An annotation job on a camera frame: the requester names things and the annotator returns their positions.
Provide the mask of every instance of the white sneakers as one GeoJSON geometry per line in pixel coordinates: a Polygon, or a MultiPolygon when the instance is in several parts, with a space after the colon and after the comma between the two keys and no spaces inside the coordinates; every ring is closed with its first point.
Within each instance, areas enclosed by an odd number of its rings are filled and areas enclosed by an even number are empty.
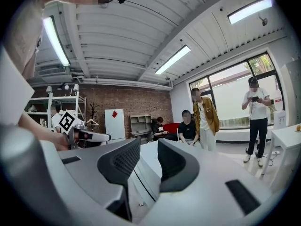
{"type": "Polygon", "coordinates": [[[251,155],[247,155],[246,158],[244,159],[244,163],[247,163],[250,161],[251,155]]]}
{"type": "MultiPolygon", "coordinates": [[[[248,161],[250,161],[251,159],[251,155],[247,155],[246,158],[244,159],[244,163],[247,163],[248,161]]],[[[262,158],[257,158],[257,161],[258,161],[258,166],[259,167],[263,167],[263,160],[262,158]]]]}
{"type": "Polygon", "coordinates": [[[262,158],[257,158],[257,160],[258,160],[258,166],[262,168],[263,167],[262,158]]]}

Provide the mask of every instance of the window frame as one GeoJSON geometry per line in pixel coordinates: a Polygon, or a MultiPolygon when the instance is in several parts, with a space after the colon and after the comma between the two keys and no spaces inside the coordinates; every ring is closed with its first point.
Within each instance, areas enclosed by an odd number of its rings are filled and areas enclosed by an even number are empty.
{"type": "MultiPolygon", "coordinates": [[[[211,74],[209,74],[209,75],[207,75],[207,76],[204,76],[204,77],[202,77],[202,78],[200,78],[200,79],[197,79],[197,80],[195,80],[195,81],[193,81],[193,82],[190,82],[190,83],[189,83],[189,88],[192,89],[192,84],[193,84],[193,83],[195,83],[195,82],[197,82],[197,81],[199,81],[199,80],[202,80],[202,79],[204,79],[204,78],[207,78],[207,79],[208,79],[208,83],[209,83],[210,90],[208,90],[208,91],[206,91],[206,92],[203,92],[202,95],[205,96],[205,95],[211,94],[211,97],[212,97],[212,103],[213,103],[213,105],[214,105],[214,107],[215,107],[215,109],[216,109],[216,112],[218,112],[218,109],[216,108],[216,105],[215,105],[214,93],[213,93],[212,84],[211,84],[211,81],[210,81],[209,77],[212,76],[212,75],[214,75],[214,74],[217,74],[217,73],[219,73],[219,72],[228,70],[228,69],[230,69],[230,68],[232,68],[232,67],[234,67],[234,66],[243,64],[243,63],[247,63],[247,65],[248,65],[249,68],[250,68],[250,71],[251,71],[252,76],[255,77],[257,80],[264,79],[264,78],[266,78],[266,77],[270,77],[270,76],[272,76],[272,75],[275,75],[276,81],[277,81],[277,84],[278,84],[278,87],[279,87],[279,90],[280,90],[280,92],[281,92],[281,97],[282,97],[282,101],[283,101],[283,110],[285,111],[284,96],[283,96],[283,91],[282,91],[282,86],[281,86],[281,83],[280,83],[280,79],[279,79],[278,73],[277,73],[277,71],[276,71],[275,65],[274,65],[274,63],[273,63],[273,61],[272,61],[272,59],[271,59],[271,57],[269,56],[269,53],[268,53],[267,51],[265,51],[265,52],[263,52],[263,53],[261,53],[261,54],[258,54],[258,55],[256,55],[256,56],[253,56],[253,57],[250,57],[250,58],[246,58],[246,59],[244,59],[244,60],[242,60],[242,61],[240,61],[240,62],[238,62],[238,63],[235,63],[235,64],[233,64],[233,65],[230,65],[230,66],[226,67],[226,68],[223,68],[223,69],[220,69],[220,70],[218,70],[218,71],[216,71],[216,72],[214,72],[214,73],[211,73],[211,74]],[[263,56],[263,55],[267,55],[267,56],[269,57],[269,60],[270,60],[270,62],[272,63],[272,66],[273,66],[274,69],[271,70],[271,71],[268,71],[268,72],[266,72],[266,73],[261,73],[261,74],[255,75],[249,61],[252,60],[252,59],[259,58],[259,57],[261,57],[261,56],[263,56]]],[[[240,129],[248,129],[248,128],[250,128],[250,126],[220,128],[220,130],[240,130],[240,129]]]]}

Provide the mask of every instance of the man in mustard jacket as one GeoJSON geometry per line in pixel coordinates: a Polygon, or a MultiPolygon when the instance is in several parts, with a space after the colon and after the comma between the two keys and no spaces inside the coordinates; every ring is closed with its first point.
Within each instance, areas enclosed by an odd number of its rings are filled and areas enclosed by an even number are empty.
{"type": "Polygon", "coordinates": [[[196,119],[196,130],[200,135],[203,149],[215,151],[215,133],[220,129],[220,122],[215,107],[208,97],[202,97],[198,88],[191,90],[193,113],[196,119]]]}

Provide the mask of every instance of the window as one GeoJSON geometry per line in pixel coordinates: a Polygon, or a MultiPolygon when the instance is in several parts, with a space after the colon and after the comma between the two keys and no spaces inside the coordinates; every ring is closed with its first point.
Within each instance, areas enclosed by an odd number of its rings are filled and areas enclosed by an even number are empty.
{"type": "Polygon", "coordinates": [[[250,59],[249,63],[254,75],[259,75],[274,70],[274,66],[267,54],[250,59]]]}
{"type": "MultiPolygon", "coordinates": [[[[220,119],[221,129],[243,129],[250,125],[249,109],[241,109],[245,93],[249,90],[248,79],[255,76],[260,88],[266,89],[272,100],[281,90],[274,65],[267,53],[246,59],[239,64],[211,74],[190,84],[199,88],[202,96],[209,97],[220,119]]],[[[274,122],[274,105],[267,107],[268,124],[274,122]]]]}
{"type": "Polygon", "coordinates": [[[241,103],[251,76],[246,62],[209,76],[221,128],[248,125],[249,111],[242,110],[241,103]]]}

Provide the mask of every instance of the red sign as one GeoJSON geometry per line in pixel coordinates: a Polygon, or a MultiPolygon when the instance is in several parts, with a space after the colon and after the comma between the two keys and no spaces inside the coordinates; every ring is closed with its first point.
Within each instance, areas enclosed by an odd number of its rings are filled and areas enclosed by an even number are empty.
{"type": "Polygon", "coordinates": [[[113,112],[113,117],[115,118],[118,115],[118,113],[116,111],[113,112]]]}

